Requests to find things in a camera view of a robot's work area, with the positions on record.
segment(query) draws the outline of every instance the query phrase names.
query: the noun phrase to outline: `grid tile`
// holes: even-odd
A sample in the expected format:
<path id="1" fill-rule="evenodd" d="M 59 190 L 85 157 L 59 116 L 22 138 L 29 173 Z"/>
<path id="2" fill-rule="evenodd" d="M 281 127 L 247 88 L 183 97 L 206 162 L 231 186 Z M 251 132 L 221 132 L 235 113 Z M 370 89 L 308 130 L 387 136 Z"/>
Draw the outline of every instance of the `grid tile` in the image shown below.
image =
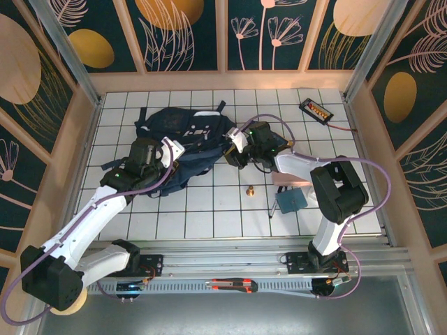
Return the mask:
<path id="1" fill-rule="evenodd" d="M 157 213 L 132 213 L 127 238 L 130 241 L 155 239 L 157 217 Z"/>
<path id="2" fill-rule="evenodd" d="M 237 167 L 228 164 L 216 164 L 213 170 L 215 186 L 239 184 L 239 170 Z"/>
<path id="3" fill-rule="evenodd" d="M 329 128 L 318 122 L 306 122 L 309 140 L 330 140 Z"/>
<path id="4" fill-rule="evenodd" d="M 258 114 L 271 114 L 279 118 L 281 117 L 278 105 L 258 105 Z M 264 118 L 262 121 L 267 121 L 269 123 L 279 122 L 278 120 L 273 118 Z"/>
<path id="5" fill-rule="evenodd" d="M 295 140 L 307 141 L 307 130 L 304 122 L 288 122 L 287 125 L 292 130 L 293 136 L 295 136 Z M 284 127 L 284 135 L 286 136 L 286 138 L 290 138 L 286 127 Z"/>
<path id="6" fill-rule="evenodd" d="M 212 91 L 193 91 L 192 106 L 212 106 Z"/>
<path id="7" fill-rule="evenodd" d="M 214 237 L 241 237 L 240 211 L 216 211 L 214 213 Z"/>
<path id="8" fill-rule="evenodd" d="M 213 237 L 212 211 L 192 212 L 186 214 L 187 239 L 207 239 Z"/>
<path id="9" fill-rule="evenodd" d="M 85 171 L 83 188 L 79 192 L 77 211 L 89 201 L 99 186 L 105 173 L 100 165 L 128 156 L 131 143 L 136 139 L 134 122 L 138 120 L 140 107 L 145 104 L 148 106 L 147 116 L 150 116 L 168 105 L 192 105 L 199 110 L 214 110 L 224 100 L 227 106 L 223 114 L 236 121 L 238 126 L 258 113 L 280 116 L 292 128 L 298 140 L 295 150 L 300 153 L 311 154 L 312 150 L 313 155 L 322 157 L 341 154 L 358 156 L 351 132 L 322 126 L 307 115 L 303 116 L 298 108 L 300 99 L 303 101 L 306 97 L 321 103 L 321 95 L 324 107 L 334 114 L 331 123 L 346 128 L 349 123 L 343 104 L 335 99 L 337 94 L 336 90 L 317 89 L 300 89 L 299 94 L 297 89 L 108 94 Z M 269 121 L 274 132 L 290 138 L 281 123 L 272 119 L 266 121 Z M 354 162 L 353 165 L 368 189 L 361 164 Z M 246 194 L 248 185 L 255 187 L 253 197 Z M 306 196 L 308 190 L 308 187 L 303 188 Z M 269 220 L 268 209 L 273 205 L 276 192 L 277 186 L 272 185 L 271 174 L 259 172 L 252 164 L 238 170 L 226 164 L 222 157 L 210 173 L 191 178 L 183 191 L 163 198 L 136 197 L 102 231 L 99 239 L 148 241 L 315 234 L 321 212 L 318 204 L 309 198 L 307 208 L 289 214 L 278 210 Z M 372 205 L 370 200 L 364 210 Z M 357 220 L 347 233 L 379 235 L 381 228 L 375 214 L 371 214 Z"/>
<path id="10" fill-rule="evenodd" d="M 157 239 L 183 239 L 185 213 L 160 213 L 156 228 Z"/>
<path id="11" fill-rule="evenodd" d="M 252 106 L 236 106 L 236 122 L 245 123 L 248 119 L 258 115 L 258 108 Z"/>
<path id="12" fill-rule="evenodd" d="M 277 89 L 280 105 L 299 105 L 300 97 L 296 89 Z"/>
<path id="13" fill-rule="evenodd" d="M 122 126 L 118 144 L 132 144 L 137 137 L 135 126 Z"/>
<path id="14" fill-rule="evenodd" d="M 278 105 L 276 89 L 257 89 L 256 102 L 258 105 Z"/>
<path id="15" fill-rule="evenodd" d="M 281 214 L 277 212 L 270 219 L 272 236 L 296 236 L 300 234 L 295 212 Z"/>
<path id="16" fill-rule="evenodd" d="M 147 100 L 148 107 L 168 107 L 169 106 L 169 91 L 150 92 Z"/>
<path id="17" fill-rule="evenodd" d="M 107 93 L 104 108 L 124 108 L 126 105 L 127 92 Z"/>
<path id="18" fill-rule="evenodd" d="M 124 108 L 111 108 L 103 110 L 99 126 L 121 126 Z"/>
<path id="19" fill-rule="evenodd" d="M 126 108 L 146 107 L 149 92 L 129 92 L 126 101 Z"/>
<path id="20" fill-rule="evenodd" d="M 318 89 L 298 89 L 300 100 L 304 101 L 307 98 L 311 98 L 316 103 L 321 103 L 320 92 Z"/>
<path id="21" fill-rule="evenodd" d="M 215 186 L 214 210 L 235 211 L 240 209 L 239 186 Z"/>
<path id="22" fill-rule="evenodd" d="M 256 105 L 256 94 L 253 89 L 235 90 L 235 105 Z"/>
<path id="23" fill-rule="evenodd" d="M 267 211 L 242 211 L 242 235 L 244 237 L 271 236 Z"/>
<path id="24" fill-rule="evenodd" d="M 191 91 L 170 92 L 169 106 L 173 107 L 191 106 Z"/>
<path id="25" fill-rule="evenodd" d="M 298 105 L 280 105 L 281 118 L 285 122 L 303 122 L 303 115 Z"/>
<path id="26" fill-rule="evenodd" d="M 95 145 L 110 145 L 118 143 L 120 127 L 98 127 Z"/>
<path id="27" fill-rule="evenodd" d="M 187 211 L 212 211 L 212 187 L 188 187 Z"/>

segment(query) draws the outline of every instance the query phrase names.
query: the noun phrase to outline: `cable connector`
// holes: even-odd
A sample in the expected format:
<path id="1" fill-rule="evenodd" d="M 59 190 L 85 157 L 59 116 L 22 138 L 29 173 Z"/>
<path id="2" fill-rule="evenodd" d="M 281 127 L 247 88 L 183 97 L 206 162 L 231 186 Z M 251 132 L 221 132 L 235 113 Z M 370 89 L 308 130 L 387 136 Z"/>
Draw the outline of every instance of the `cable connector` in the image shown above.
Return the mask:
<path id="1" fill-rule="evenodd" d="M 345 284 L 350 281 L 351 281 L 351 277 L 336 278 L 336 279 L 332 280 L 332 286 L 334 286 L 336 288 L 338 285 Z"/>

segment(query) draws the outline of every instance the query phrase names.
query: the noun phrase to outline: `floral wallpaper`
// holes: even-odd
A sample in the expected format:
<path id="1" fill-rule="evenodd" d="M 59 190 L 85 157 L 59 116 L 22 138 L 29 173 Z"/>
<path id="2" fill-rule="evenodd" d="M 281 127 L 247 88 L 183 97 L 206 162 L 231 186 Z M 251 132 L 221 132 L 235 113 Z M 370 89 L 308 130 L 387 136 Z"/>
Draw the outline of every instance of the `floral wallpaper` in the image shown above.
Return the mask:
<path id="1" fill-rule="evenodd" d="M 46 165 L 0 126 L 0 249 L 15 253 Z"/>
<path id="2" fill-rule="evenodd" d="M 296 70 L 316 0 L 230 0 L 229 70 Z"/>
<path id="3" fill-rule="evenodd" d="M 214 0 L 126 0 L 148 72 L 217 70 Z"/>
<path id="4" fill-rule="evenodd" d="M 372 87 L 398 149 L 447 99 L 447 1 L 427 0 Z"/>
<path id="5" fill-rule="evenodd" d="M 112 0 L 47 0 L 47 2 L 67 33 L 87 72 L 136 72 Z M 26 3 L 34 13 L 29 2 Z"/>
<path id="6" fill-rule="evenodd" d="M 400 165 L 432 248 L 447 243 L 447 118 Z"/>
<path id="7" fill-rule="evenodd" d="M 353 70 L 390 0 L 329 0 L 309 70 Z"/>
<path id="8" fill-rule="evenodd" d="M 0 3 L 0 45 L 0 108 L 51 152 L 73 92 L 12 1 Z"/>

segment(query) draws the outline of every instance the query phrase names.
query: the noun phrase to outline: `metal frame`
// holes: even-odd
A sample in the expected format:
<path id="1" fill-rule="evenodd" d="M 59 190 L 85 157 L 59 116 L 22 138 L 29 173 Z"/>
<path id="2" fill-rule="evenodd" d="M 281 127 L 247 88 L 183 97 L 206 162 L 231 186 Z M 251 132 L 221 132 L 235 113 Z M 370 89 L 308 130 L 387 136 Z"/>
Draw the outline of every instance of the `metal frame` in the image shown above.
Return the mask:
<path id="1" fill-rule="evenodd" d="M 71 45 L 64 28 L 62 28 L 60 23 L 57 21 L 56 15 L 54 15 L 49 2 L 42 0 L 29 0 L 29 3 L 48 32 L 48 35 L 50 35 L 53 43 L 56 45 L 62 57 L 70 67 L 76 80 L 85 90 L 89 100 L 95 106 L 99 105 L 98 93 L 90 80 L 90 76 Z"/>
<path id="2" fill-rule="evenodd" d="M 380 55 L 383 46 L 388 41 L 395 25 L 402 16 L 408 0 L 390 1 L 385 14 L 377 25 L 377 30 L 372 34 L 365 50 L 358 61 L 354 73 L 349 80 L 345 90 L 346 101 L 349 103 L 354 99 L 362 86 L 365 78 L 373 66 L 376 58 Z"/>

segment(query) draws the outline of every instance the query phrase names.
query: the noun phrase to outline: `red wire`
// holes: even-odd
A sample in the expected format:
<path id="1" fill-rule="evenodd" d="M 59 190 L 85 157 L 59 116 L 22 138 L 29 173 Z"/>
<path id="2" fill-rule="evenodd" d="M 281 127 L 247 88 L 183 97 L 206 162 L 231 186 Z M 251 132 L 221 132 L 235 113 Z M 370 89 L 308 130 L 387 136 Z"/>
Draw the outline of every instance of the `red wire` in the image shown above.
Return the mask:
<path id="1" fill-rule="evenodd" d="M 328 127 L 336 128 L 336 129 L 339 129 L 341 131 L 352 131 L 354 133 L 357 133 L 357 129 L 343 128 L 343 127 L 339 127 L 339 126 L 334 126 L 333 124 L 328 124 Z"/>

